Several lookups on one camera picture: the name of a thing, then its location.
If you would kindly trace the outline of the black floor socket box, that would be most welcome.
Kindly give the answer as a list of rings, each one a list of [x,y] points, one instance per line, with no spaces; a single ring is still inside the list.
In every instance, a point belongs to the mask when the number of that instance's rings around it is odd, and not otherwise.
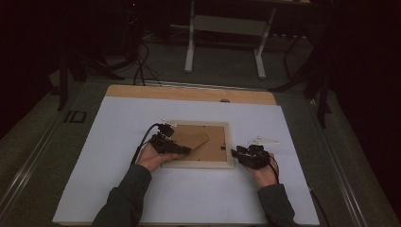
[[[81,111],[69,111],[67,116],[64,118],[65,123],[83,123],[87,117],[86,112]]]

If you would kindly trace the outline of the wooden picture frame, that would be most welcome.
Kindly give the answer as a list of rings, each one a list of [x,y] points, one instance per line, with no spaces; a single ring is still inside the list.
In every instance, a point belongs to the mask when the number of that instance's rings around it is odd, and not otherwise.
[[[231,129],[228,122],[173,120],[172,140],[191,148],[189,154],[163,164],[164,168],[230,169],[234,167],[231,154]]]

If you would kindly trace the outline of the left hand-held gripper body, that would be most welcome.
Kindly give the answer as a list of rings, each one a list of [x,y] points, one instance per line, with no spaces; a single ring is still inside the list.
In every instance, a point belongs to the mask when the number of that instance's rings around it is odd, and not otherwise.
[[[149,142],[155,148],[157,153],[175,153],[177,145],[171,140],[174,133],[172,126],[168,123],[157,123],[158,131],[153,134]]]

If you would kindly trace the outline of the metal floor rail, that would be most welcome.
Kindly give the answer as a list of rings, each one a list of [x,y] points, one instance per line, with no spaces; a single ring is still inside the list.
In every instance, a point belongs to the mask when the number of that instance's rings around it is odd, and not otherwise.
[[[365,217],[363,216],[357,199],[355,197],[354,190],[350,185],[347,176],[340,164],[340,159],[330,142],[325,129],[322,128],[320,121],[318,120],[317,111],[318,105],[314,99],[306,99],[305,104],[311,114],[312,120],[315,127],[317,128],[321,140],[323,141],[323,146],[326,148],[326,156],[334,177],[336,179],[339,191],[341,193],[342,199],[347,207],[348,213],[353,221],[354,227],[368,227]]]
[[[268,92],[269,91],[267,88],[247,88],[247,87],[243,88],[243,87],[235,87],[235,86],[182,83],[182,82],[171,82],[171,81],[155,81],[155,80],[146,80],[145,86],[220,89],[220,90],[223,89],[223,90],[255,91],[255,92]]]
[[[27,150],[22,165],[0,194],[0,219],[55,213],[71,165],[68,139],[68,127],[54,122]]]

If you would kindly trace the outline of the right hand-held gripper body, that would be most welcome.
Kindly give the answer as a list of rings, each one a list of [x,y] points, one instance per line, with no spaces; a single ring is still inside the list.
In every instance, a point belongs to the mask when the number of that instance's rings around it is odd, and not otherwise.
[[[252,169],[260,169],[270,163],[271,153],[265,150],[266,145],[278,144],[279,141],[260,135],[248,141],[247,154],[242,154],[242,165]]]

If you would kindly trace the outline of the white table mat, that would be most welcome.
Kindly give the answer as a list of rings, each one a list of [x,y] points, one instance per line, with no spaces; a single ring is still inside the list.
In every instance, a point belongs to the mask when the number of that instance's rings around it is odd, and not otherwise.
[[[226,122],[233,146],[254,137],[270,139],[267,151],[279,165],[303,225],[319,222],[288,125],[275,105],[183,101],[107,96],[103,99],[82,152],[65,187],[54,222],[87,224],[123,179],[148,128],[159,120]],[[144,224],[263,224],[265,216],[253,177],[242,166],[188,169],[162,166],[152,175],[145,196]]]

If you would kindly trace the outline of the white metal desk frame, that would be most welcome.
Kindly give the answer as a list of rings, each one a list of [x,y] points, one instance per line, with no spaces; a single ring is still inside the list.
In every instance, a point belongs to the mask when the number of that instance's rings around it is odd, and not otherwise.
[[[212,31],[220,33],[240,34],[258,36],[260,44],[253,50],[256,70],[260,79],[266,79],[267,75],[262,59],[262,53],[266,41],[270,35],[270,29],[276,14],[276,8],[270,10],[266,21],[236,19],[228,17],[201,15],[195,12],[196,0],[191,0],[190,18],[189,18],[189,40],[186,52],[184,72],[191,73],[193,70],[195,42],[194,34],[196,30]]]

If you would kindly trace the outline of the black metal stand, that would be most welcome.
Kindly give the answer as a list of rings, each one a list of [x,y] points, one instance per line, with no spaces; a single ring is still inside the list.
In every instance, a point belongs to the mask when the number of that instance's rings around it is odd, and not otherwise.
[[[317,118],[320,125],[325,129],[325,113],[327,106],[327,96],[329,80],[332,72],[330,68],[329,56],[325,52],[320,52],[321,46],[319,40],[323,35],[323,29],[318,27],[316,30],[309,30],[306,33],[306,38],[312,45],[312,50],[305,63],[303,63],[293,75],[288,71],[288,54],[292,48],[300,40],[297,37],[290,45],[288,50],[285,52],[283,62],[286,69],[286,74],[289,78],[289,82],[271,88],[272,92],[283,92],[291,87],[294,87],[303,82],[306,83],[306,87],[303,91],[303,96],[306,99],[318,99]]]
[[[71,74],[75,81],[85,81],[87,79],[86,67],[97,71],[101,76],[109,79],[124,80],[113,72],[129,64],[128,60],[113,65],[104,65],[95,61],[77,50],[63,51],[60,57],[59,85],[55,86],[52,93],[59,96],[59,107],[61,111],[68,101],[68,75]]]

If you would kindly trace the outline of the person's left hand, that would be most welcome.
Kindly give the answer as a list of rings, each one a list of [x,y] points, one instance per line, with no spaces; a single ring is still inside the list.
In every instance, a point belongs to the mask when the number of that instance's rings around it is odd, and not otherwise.
[[[151,144],[146,144],[141,150],[136,164],[152,172],[161,164],[172,161],[177,157],[178,155],[175,153],[159,154]]]

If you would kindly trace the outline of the person's right hand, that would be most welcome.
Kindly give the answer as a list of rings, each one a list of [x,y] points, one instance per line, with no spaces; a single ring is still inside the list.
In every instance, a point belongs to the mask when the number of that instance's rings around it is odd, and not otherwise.
[[[260,169],[252,169],[245,167],[252,175],[259,188],[269,185],[278,184],[279,182],[279,167],[275,161],[274,155],[270,155],[270,163]]]

